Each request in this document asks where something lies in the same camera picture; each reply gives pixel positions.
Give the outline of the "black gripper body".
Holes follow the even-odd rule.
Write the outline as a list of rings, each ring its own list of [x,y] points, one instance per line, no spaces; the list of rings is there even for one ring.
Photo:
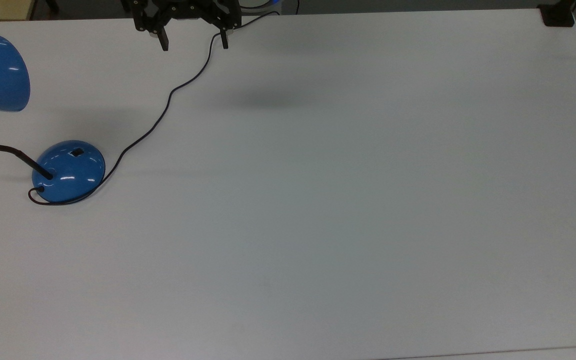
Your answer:
[[[133,0],[135,29],[162,34],[172,19],[202,19],[219,30],[230,30],[242,23],[242,8],[237,0]]]

